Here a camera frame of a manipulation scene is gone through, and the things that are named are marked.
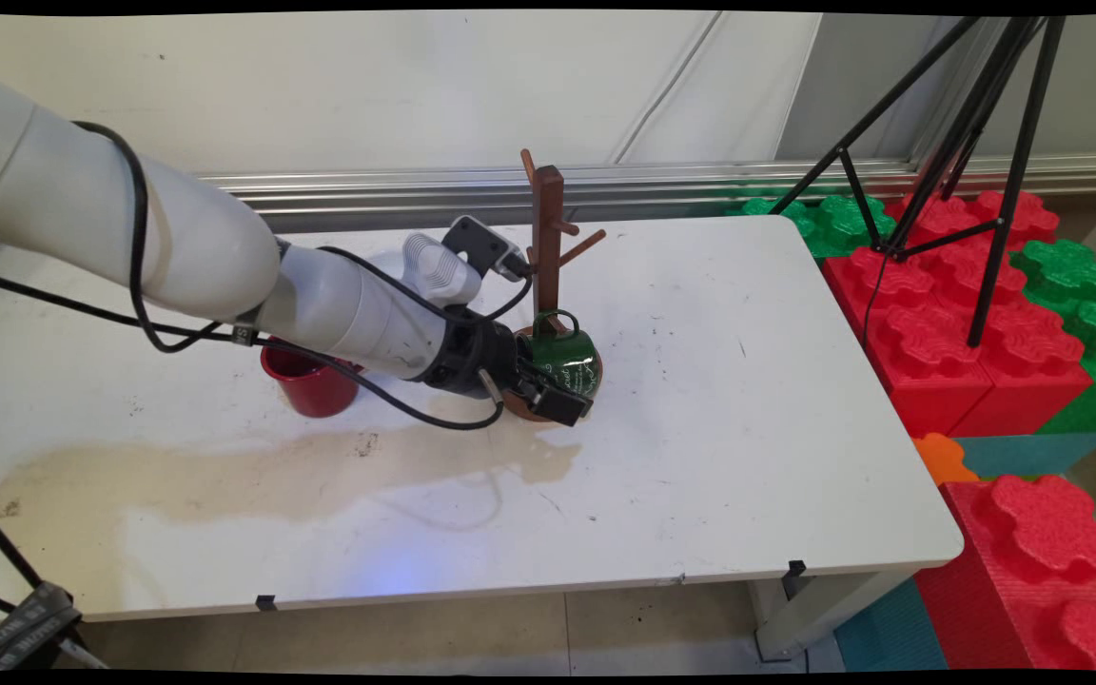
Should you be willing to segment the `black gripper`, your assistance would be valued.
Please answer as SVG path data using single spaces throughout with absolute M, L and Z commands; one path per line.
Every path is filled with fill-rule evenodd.
M 448 323 L 438 354 L 421 373 L 421 384 L 443 393 L 492 398 L 481 373 L 496 393 L 510 393 L 515 415 L 536 423 L 574 426 L 590 415 L 592 398 L 576 393 L 551 374 L 551 336 L 517 333 L 509 326 Z

